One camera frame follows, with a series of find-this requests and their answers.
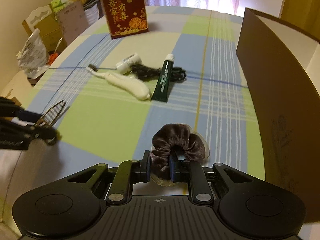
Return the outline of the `gold metal hair clip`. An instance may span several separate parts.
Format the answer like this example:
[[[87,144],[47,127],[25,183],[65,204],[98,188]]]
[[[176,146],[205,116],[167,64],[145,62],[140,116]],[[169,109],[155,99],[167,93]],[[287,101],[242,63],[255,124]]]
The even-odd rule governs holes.
[[[34,124],[35,127],[52,127],[65,109],[66,102],[64,100],[59,101],[50,109],[48,109],[40,119]]]

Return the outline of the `brown velvet scrunchie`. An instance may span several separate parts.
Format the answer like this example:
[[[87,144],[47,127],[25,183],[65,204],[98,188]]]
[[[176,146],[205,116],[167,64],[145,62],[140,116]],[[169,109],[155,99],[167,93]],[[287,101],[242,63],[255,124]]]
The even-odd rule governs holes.
[[[170,180],[169,159],[174,154],[202,162],[209,157],[210,151],[202,135],[188,124],[166,124],[152,138],[152,173],[160,179]]]

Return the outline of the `green lip gel tube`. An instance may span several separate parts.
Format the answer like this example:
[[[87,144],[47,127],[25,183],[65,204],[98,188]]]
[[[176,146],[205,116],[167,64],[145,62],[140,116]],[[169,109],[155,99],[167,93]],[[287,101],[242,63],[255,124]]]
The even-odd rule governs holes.
[[[160,76],[157,81],[155,90],[151,97],[151,100],[167,102],[169,96],[169,85],[172,74],[172,69],[174,66],[174,55],[168,54],[163,62],[163,67],[161,68]]]

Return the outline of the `white electric toothbrush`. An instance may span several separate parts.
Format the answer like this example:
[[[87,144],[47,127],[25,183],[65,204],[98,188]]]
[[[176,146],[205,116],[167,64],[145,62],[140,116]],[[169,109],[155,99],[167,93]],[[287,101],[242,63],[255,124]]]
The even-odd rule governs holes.
[[[143,81],[135,77],[121,75],[111,71],[99,73],[97,71],[97,68],[91,64],[87,66],[85,70],[87,70],[91,75],[98,77],[100,79],[104,79],[109,84],[127,91],[128,93],[130,93],[140,101],[151,99],[150,89],[147,87],[147,85]]]

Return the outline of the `small white bottle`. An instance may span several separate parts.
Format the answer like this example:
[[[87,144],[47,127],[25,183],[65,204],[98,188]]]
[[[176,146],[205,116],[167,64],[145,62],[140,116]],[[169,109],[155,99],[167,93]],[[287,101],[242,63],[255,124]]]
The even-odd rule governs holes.
[[[142,59],[137,53],[131,54],[130,56],[126,57],[125,59],[121,60],[116,64],[116,71],[119,74],[126,74],[131,71],[131,67],[136,64],[141,64]]]

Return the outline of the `crumpled silver plastic bag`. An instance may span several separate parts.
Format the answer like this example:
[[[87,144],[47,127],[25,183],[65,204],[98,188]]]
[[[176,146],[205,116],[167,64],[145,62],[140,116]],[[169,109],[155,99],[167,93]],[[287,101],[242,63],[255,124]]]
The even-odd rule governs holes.
[[[50,67],[47,64],[48,59],[46,47],[40,37],[40,30],[36,28],[17,54],[18,67],[28,78],[36,79]]]

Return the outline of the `checkered bed sheet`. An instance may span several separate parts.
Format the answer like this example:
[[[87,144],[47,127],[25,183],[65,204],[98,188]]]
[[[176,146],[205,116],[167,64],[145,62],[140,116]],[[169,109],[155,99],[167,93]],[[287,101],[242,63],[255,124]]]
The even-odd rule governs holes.
[[[206,164],[223,162],[264,178],[252,99],[236,56],[242,18],[184,7],[148,7],[149,31],[112,39],[106,20],[88,28],[19,100],[44,113],[64,101],[53,146],[35,140],[27,151],[1,151],[1,222],[15,227],[11,207],[29,189],[96,163],[139,159],[165,124],[188,124],[208,143]],[[152,100],[156,80],[121,75],[117,65],[137,54],[159,69],[168,54],[186,72],[168,100]]]

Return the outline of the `brown white cardboard box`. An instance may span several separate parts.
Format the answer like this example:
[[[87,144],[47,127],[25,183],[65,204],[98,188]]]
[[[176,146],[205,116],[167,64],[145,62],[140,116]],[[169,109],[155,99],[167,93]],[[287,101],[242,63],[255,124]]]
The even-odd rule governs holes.
[[[319,221],[319,39],[246,8],[236,54],[253,100],[265,178]]]

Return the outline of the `red gift bag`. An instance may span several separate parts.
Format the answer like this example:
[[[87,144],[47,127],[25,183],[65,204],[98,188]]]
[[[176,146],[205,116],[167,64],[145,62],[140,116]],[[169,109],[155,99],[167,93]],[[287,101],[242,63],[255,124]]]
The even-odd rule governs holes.
[[[112,39],[149,31],[144,0],[101,0]]]

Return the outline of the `wooden wardrobe panel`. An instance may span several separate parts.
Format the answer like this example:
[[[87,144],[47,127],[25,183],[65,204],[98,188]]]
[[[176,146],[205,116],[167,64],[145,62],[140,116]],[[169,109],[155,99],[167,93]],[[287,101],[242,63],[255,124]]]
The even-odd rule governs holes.
[[[319,0],[283,0],[280,19],[319,38]]]

